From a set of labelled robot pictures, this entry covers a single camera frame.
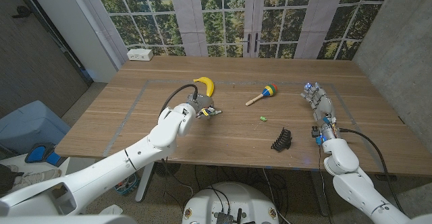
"yellow banana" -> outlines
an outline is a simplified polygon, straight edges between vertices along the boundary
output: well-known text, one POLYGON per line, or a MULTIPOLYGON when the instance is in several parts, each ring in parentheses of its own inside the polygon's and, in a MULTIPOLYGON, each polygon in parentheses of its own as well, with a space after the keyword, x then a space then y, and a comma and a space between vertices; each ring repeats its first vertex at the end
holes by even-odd
POLYGON ((211 96, 213 94, 215 85, 210 78, 203 76, 201 78, 194 79, 194 82, 202 82, 207 85, 207 96, 211 96))

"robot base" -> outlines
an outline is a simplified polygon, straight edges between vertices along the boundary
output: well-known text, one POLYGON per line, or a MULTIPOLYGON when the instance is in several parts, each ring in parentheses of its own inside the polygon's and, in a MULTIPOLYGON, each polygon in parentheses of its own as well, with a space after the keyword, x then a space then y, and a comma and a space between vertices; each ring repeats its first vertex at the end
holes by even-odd
POLYGON ((237 182, 222 182, 213 184, 213 188, 223 192, 229 200, 230 210, 228 212, 228 201, 220 192, 216 192, 223 203, 211 189, 204 189, 195 194, 186 205, 182 217, 183 224, 190 223, 222 223, 227 220, 237 220, 240 213, 241 223, 277 224, 275 205, 260 191, 237 182))

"power strip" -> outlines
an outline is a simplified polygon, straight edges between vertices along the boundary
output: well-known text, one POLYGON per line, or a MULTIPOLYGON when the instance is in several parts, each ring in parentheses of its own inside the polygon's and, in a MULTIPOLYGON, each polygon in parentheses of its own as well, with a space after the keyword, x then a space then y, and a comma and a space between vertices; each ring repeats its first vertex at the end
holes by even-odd
POLYGON ((153 57, 151 49, 131 49, 128 52, 130 60, 150 61, 153 57))

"wooden table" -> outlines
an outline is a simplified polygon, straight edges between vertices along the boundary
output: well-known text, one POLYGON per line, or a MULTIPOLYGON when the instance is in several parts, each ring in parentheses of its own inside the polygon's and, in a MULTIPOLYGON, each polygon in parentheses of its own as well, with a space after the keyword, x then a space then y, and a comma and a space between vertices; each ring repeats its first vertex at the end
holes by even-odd
MULTIPOLYGON (((374 140, 390 173, 432 175, 431 154, 351 61, 158 56, 128 61, 56 152, 103 158, 124 149, 156 125, 162 104, 176 88, 201 76, 214 81, 212 98, 223 113, 195 121, 189 134, 178 138, 171 163, 317 169, 313 111, 300 93, 305 83, 319 82, 335 105, 339 127, 360 130, 374 140), (277 84, 275 96, 244 105, 270 82, 277 84), (276 152, 270 146, 282 127, 292 132, 292 146, 276 152)), ((205 93, 204 84, 196 85, 205 93)), ((182 91, 169 106, 185 102, 192 91, 182 91)), ((366 141, 354 134, 342 136, 366 172, 380 172, 379 158, 366 141)))

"maraca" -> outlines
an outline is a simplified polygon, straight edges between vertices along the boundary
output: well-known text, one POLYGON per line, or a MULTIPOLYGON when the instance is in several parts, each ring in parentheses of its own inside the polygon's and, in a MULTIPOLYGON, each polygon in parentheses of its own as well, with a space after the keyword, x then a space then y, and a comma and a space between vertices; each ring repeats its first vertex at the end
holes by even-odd
POLYGON ((261 93, 260 95, 258 95, 256 98, 248 101, 246 103, 246 106, 249 106, 253 103, 255 103, 255 101, 257 101, 258 99, 262 98, 263 96, 273 96, 275 93, 277 92, 277 86, 274 84, 268 84, 265 86, 263 93, 261 93))

